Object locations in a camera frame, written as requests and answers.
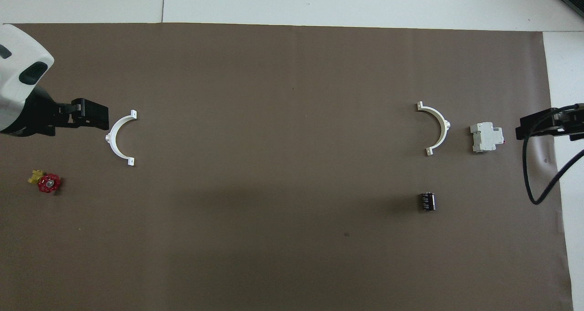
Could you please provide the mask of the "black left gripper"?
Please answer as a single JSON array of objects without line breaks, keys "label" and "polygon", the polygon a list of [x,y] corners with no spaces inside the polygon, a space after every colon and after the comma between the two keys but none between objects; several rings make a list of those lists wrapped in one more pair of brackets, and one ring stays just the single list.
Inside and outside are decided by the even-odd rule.
[{"label": "black left gripper", "polygon": [[70,114],[62,111],[70,104],[57,103],[44,88],[37,86],[25,100],[21,114],[1,133],[24,138],[34,134],[55,136],[56,127],[109,130],[108,107],[85,98],[73,99],[71,104],[73,122],[69,123]]}]

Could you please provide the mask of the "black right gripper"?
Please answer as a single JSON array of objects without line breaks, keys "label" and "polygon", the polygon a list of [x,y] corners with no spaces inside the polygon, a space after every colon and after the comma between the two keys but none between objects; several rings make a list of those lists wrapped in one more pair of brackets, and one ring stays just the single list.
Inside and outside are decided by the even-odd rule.
[{"label": "black right gripper", "polygon": [[523,116],[519,119],[519,126],[515,128],[517,140],[523,140],[529,132],[532,136],[551,134],[553,136],[569,136],[570,141],[584,138],[584,104],[577,103],[560,107],[556,115],[548,116],[556,108]]}]

